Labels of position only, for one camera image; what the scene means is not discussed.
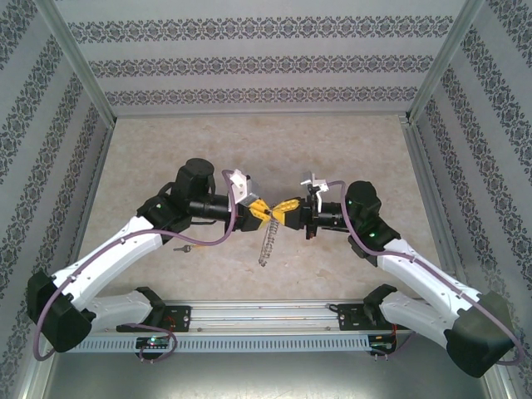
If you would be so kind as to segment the grey metal sheet panel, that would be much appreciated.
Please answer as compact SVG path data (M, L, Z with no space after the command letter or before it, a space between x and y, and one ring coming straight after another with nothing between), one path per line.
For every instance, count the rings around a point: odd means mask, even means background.
M363 352L186 353L154 365L127 354L65 354L45 399L491 399L433 350L389 361Z

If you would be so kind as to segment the aluminium frame rail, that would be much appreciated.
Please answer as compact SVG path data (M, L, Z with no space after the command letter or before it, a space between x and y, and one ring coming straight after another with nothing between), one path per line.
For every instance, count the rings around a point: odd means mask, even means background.
M124 114L116 116L116 120L130 119L165 119L195 117L252 117L252 116L397 116L400 120L408 120L406 111L218 111L218 112L181 112Z

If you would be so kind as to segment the aluminium frame post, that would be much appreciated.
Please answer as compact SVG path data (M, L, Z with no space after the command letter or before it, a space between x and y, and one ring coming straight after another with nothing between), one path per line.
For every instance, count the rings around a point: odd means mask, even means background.
M72 69L78 75L92 103L107 127L114 128L116 115L101 89L87 59L82 54L67 22L59 12L54 0L33 0L45 23L50 28Z
M431 95L439 84L441 77L484 2L485 0L465 0L440 51L437 53L425 79L421 83L411 107L406 112L407 123L411 124L420 117L426 103L430 100Z

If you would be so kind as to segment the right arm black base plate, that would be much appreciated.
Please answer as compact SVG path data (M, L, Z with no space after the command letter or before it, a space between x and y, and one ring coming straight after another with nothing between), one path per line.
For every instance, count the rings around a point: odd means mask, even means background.
M329 304L328 309L337 314L341 331L391 331L392 324L383 316L378 306L364 303Z

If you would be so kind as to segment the aluminium frame bar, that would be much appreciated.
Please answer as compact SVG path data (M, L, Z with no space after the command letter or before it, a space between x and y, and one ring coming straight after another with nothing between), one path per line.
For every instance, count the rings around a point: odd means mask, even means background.
M512 378L506 367L495 365L485 374L490 399L518 399Z
M54 357L39 362L34 358L32 349L29 348L23 358L13 399L44 399L53 364Z

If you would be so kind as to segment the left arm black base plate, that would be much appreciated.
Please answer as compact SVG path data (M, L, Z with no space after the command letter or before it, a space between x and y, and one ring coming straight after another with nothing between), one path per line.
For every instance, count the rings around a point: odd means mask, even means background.
M174 333L187 333L190 328L190 306L165 306L152 310L140 325L163 328Z

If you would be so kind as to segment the aluminium mounting rail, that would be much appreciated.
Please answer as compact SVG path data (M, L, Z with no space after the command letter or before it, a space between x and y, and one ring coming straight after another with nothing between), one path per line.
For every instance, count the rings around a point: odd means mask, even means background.
M328 304L351 302L164 302L166 306L190 306L188 333L255 332L321 332L341 331L337 316L327 309ZM140 327L154 309L150 301L138 292L122 296L96 298L85 310L93 332L133 332L128 327ZM408 298L401 293L388 295L379 305L384 318L401 330L414 328L421 332L450 329L460 316L472 308L461 303L451 311L440 310L429 303Z

